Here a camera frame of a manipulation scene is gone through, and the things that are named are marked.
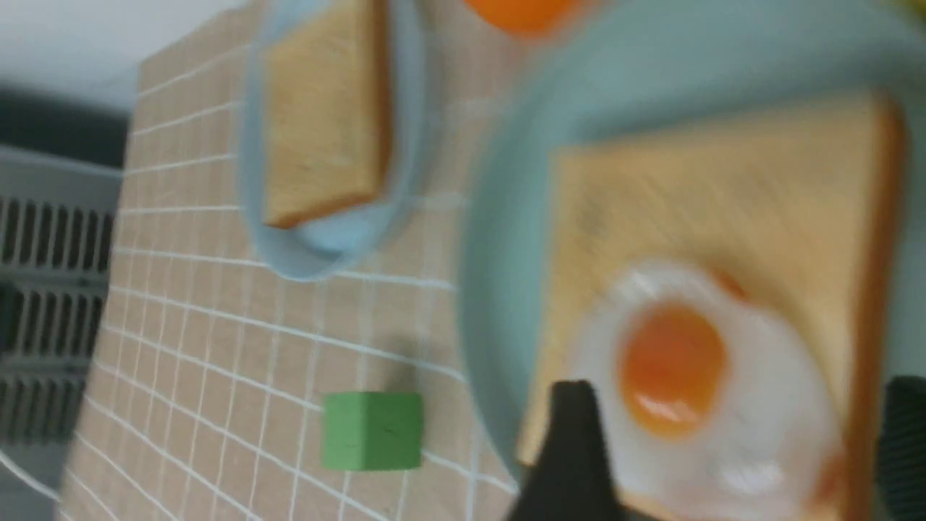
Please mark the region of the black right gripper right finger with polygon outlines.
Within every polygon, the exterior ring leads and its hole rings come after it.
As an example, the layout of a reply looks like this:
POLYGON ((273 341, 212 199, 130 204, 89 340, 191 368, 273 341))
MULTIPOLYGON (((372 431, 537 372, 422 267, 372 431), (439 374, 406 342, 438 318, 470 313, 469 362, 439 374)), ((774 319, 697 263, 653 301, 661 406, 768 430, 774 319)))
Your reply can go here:
POLYGON ((878 441, 877 485, 892 520, 925 519, 925 380, 893 377, 878 441))

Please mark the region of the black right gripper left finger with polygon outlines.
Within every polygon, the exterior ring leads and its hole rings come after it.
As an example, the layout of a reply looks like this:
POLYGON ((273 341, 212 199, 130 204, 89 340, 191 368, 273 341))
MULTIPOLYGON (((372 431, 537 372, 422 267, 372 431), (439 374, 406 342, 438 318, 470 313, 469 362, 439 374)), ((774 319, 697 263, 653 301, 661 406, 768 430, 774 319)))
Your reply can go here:
POLYGON ((588 381, 551 389, 543 447, 509 520, 625 520, 611 474, 598 398, 588 381))

